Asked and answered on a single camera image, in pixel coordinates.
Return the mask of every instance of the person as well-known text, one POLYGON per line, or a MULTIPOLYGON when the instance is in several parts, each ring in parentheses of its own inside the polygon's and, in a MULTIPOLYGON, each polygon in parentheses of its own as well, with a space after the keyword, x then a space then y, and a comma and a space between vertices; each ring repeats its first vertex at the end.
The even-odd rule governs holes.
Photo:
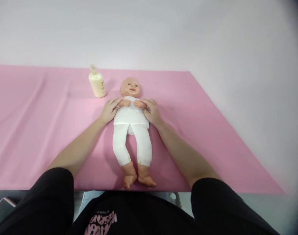
POLYGON ((195 149, 161 119, 157 103, 142 99, 146 118, 191 188, 194 218, 144 192, 110 191, 74 216, 74 178, 121 99, 106 102, 100 117, 50 164, 0 223, 0 234, 278 234, 221 179, 195 149))

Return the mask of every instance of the doll hand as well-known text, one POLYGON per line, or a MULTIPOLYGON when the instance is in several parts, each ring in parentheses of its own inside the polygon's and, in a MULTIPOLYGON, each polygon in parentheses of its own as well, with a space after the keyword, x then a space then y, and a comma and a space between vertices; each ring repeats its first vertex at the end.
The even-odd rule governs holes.
POLYGON ((139 101, 139 100, 135 100, 134 101, 134 106, 136 107, 136 108, 143 108, 143 103, 141 102, 141 101, 139 101))
POLYGON ((144 109, 144 114, 149 122, 151 122, 156 128, 163 125, 163 120, 160 116, 158 105, 153 99, 142 99, 142 102, 148 105, 149 110, 144 109))
POLYGON ((116 111, 120 108, 117 107, 117 105, 119 102, 121 102, 121 100, 122 98, 113 98, 106 101, 98 120, 100 120, 104 125, 111 121, 114 118, 116 111))
POLYGON ((118 104, 119 107, 123 107, 123 106, 129 107, 129 105, 130 105, 130 100, 121 100, 118 104))

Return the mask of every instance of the pink cloth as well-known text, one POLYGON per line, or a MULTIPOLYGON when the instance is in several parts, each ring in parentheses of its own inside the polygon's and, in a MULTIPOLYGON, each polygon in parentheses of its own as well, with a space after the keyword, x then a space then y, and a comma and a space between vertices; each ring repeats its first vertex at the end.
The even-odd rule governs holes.
MULTIPOLYGON (((29 189, 55 156, 136 77, 142 97, 154 98, 162 117, 197 149, 238 193, 282 193, 190 72, 100 70, 107 95, 95 98, 89 69, 0 65, 0 189, 29 189)), ((150 167, 157 191, 189 191, 157 130, 150 125, 150 167)), ((76 190, 121 190, 123 173, 112 149, 113 122, 75 179, 76 190)), ((127 149, 136 164, 136 141, 127 149)), ((136 182, 132 190, 152 190, 136 182)))

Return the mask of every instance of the doll face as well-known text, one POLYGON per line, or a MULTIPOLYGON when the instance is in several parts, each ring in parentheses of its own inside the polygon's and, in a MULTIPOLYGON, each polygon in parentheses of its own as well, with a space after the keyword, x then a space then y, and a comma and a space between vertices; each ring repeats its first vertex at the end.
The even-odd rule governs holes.
POLYGON ((133 96, 137 98, 140 94, 138 81, 135 78, 125 79, 121 84, 120 93, 122 97, 133 96))

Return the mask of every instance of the forearm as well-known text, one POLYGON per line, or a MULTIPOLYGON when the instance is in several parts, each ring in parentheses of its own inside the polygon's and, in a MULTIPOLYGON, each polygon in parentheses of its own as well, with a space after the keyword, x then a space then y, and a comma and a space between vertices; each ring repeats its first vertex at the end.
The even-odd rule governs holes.
POLYGON ((73 140, 60 152, 47 170, 55 167, 62 167, 68 169, 75 178, 94 148, 100 131, 104 126, 104 122, 99 119, 95 120, 86 130, 84 130, 75 140, 73 140))
POLYGON ((157 126, 157 130, 190 188, 201 178, 212 177, 222 180, 207 160, 180 138, 167 124, 161 123, 157 126))

